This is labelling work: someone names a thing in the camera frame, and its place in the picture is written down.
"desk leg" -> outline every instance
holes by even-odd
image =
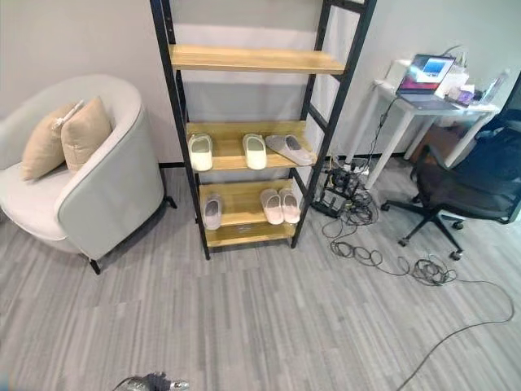
[[[369,103],[367,104],[364,116],[360,121],[360,125],[358,126],[357,132],[355,133],[355,137],[351,142],[350,149],[347,152],[345,158],[346,164],[351,163],[352,158],[355,156],[355,153],[357,153],[357,149],[360,145],[361,138],[364,136],[364,134],[366,134],[367,126],[369,125],[369,122],[374,115],[374,110],[376,109],[378,97],[378,87],[375,87],[373,92],[371,92],[371,97],[369,98]]]
[[[389,157],[395,150],[396,145],[398,145],[398,143],[400,142],[401,137],[404,135],[405,131],[407,130],[407,127],[409,126],[413,118],[414,114],[411,111],[407,110],[404,112],[404,116],[401,118],[400,124],[398,124],[398,126],[396,127],[396,131],[394,132],[391,141],[385,147],[382,156],[378,159],[378,163],[376,164],[373,171],[367,178],[366,189],[370,189],[374,185],[374,182],[376,182],[376,178],[382,172],[383,167],[389,160]]]
[[[465,149],[465,147],[468,145],[468,143],[474,138],[476,133],[479,132],[479,130],[483,127],[483,125],[487,124],[494,118],[496,114],[490,114],[487,113],[485,115],[482,115],[474,124],[473,126],[465,133],[465,136],[459,141],[458,144],[456,144],[456,147],[454,147],[453,151],[450,152],[449,156],[447,156],[447,159],[445,159],[445,164],[450,167],[453,165],[454,161],[460,156]]]
[[[425,134],[427,134],[427,131],[431,128],[432,124],[434,124],[434,121],[436,121],[436,116],[428,116],[423,121],[422,127],[420,128],[420,131],[414,138],[413,142],[409,145],[407,148],[407,152],[405,153],[404,159],[408,160],[413,155],[414,150],[416,147],[422,142],[423,137],[425,137]]]

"baseboard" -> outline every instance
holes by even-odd
[[[397,152],[397,153],[392,153],[391,154],[391,157],[404,157],[404,156],[405,156],[405,152]],[[339,155],[338,157],[339,157],[340,160],[345,160],[345,158],[346,158],[345,155]],[[368,157],[370,157],[370,154],[355,155],[354,156],[355,159],[367,159]],[[382,157],[382,154],[381,153],[374,153],[373,157],[378,159],[379,157]],[[331,159],[330,156],[326,156],[326,161],[329,161],[330,159]]]
[[[160,163],[160,169],[181,169],[185,166],[182,161],[176,161],[173,163]]]

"gray slipper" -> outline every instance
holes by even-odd
[[[302,148],[299,140],[292,134],[286,136],[268,136],[266,145],[279,155],[294,161],[298,165],[312,165],[313,155]]]
[[[214,231],[221,226],[222,202],[221,196],[212,193],[204,201],[203,223],[207,230]]]

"gray carpet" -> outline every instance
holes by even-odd
[[[442,288],[334,256],[312,211],[298,247],[234,248],[204,260],[183,169],[167,169],[179,209],[152,218],[96,276],[79,256],[0,223],[0,379],[15,389],[111,390],[150,371],[192,390],[394,390],[443,336],[507,316],[489,286]],[[391,160],[377,201],[414,194]],[[348,238],[378,248],[385,267],[452,247],[433,226],[408,248],[396,239],[419,217],[392,209]],[[462,278],[502,284],[521,304],[521,225],[469,221]],[[478,327],[442,345],[408,390],[521,389],[521,324]]]

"laptop screen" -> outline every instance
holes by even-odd
[[[438,55],[416,55],[398,91],[434,94],[454,64],[454,59]]]

